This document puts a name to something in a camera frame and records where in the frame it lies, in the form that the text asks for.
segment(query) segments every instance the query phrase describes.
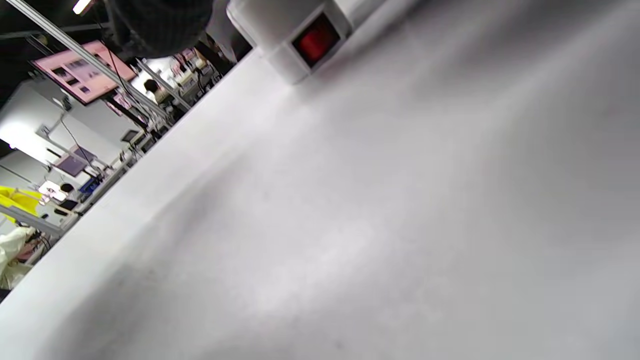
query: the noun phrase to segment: dark ceiling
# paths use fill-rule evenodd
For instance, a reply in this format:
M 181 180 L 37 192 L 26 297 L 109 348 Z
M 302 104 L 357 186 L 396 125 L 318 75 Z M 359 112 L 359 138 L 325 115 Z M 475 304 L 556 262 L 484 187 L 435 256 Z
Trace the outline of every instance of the dark ceiling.
M 100 1 L 97 1 L 83 16 L 76 15 L 72 10 L 77 0 L 27 0 L 26 2 L 60 28 L 96 24 L 97 19 L 101 22 L 107 21 L 104 5 Z M 66 49 L 12 5 L 0 0 L 0 69 L 2 69 L 0 108 L 4 106 L 18 84 L 29 79 L 28 72 L 34 71 L 29 61 L 44 56 L 24 37 L 1 39 L 3 35 L 20 31 L 38 31 L 44 34 L 47 37 L 47 46 L 53 52 Z M 81 44 L 101 38 L 100 29 L 71 31 L 68 34 Z

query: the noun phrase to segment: red indicator light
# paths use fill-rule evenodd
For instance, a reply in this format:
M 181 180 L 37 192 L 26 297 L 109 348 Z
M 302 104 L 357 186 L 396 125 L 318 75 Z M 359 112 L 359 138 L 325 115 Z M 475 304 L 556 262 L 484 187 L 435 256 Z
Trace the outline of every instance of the red indicator light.
M 294 40 L 293 47 L 302 56 L 307 65 L 313 67 L 338 42 L 340 42 L 340 35 L 338 35 L 329 18 L 322 13 Z

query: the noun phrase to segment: yellow object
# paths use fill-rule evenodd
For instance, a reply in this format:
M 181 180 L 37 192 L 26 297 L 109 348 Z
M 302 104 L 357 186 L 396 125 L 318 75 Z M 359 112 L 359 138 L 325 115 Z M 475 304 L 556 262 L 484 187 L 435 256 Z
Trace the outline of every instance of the yellow object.
M 37 217 L 38 213 L 36 213 L 36 207 L 38 206 L 38 202 L 42 198 L 42 194 L 39 192 L 30 192 L 25 190 L 19 190 L 16 188 L 8 188 L 5 186 L 0 186 L 0 205 L 6 206 L 10 208 L 15 206 L 16 208 L 22 209 L 29 214 Z M 15 219 L 5 215 L 9 221 L 15 223 Z

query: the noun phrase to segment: display screen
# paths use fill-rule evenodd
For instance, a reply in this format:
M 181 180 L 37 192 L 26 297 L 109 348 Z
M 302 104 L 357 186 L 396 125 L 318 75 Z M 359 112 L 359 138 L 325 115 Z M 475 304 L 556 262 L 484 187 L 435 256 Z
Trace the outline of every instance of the display screen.
M 111 61 L 109 50 L 102 42 L 90 42 L 83 47 L 109 68 L 116 67 L 123 80 L 129 81 L 135 78 L 136 73 L 115 55 L 113 55 L 115 64 Z M 71 50 L 36 60 L 33 65 L 85 105 L 120 85 Z

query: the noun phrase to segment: monitor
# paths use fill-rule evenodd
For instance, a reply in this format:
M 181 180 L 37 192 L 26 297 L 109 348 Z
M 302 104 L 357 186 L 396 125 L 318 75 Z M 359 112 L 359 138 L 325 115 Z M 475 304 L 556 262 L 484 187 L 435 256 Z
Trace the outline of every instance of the monitor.
M 96 158 L 94 154 L 83 147 L 79 147 L 78 145 L 74 145 L 69 149 L 69 151 L 78 155 L 80 158 L 85 159 L 88 163 L 91 163 Z M 80 175 L 88 165 L 84 161 L 80 161 L 69 154 L 64 154 L 53 164 L 53 166 L 72 177 L 76 177 Z
M 136 73 L 113 55 L 102 42 L 90 42 L 83 47 L 106 66 L 111 69 L 115 67 L 124 81 L 136 77 Z M 120 85 L 71 50 L 33 61 L 33 65 L 84 105 L 96 101 Z

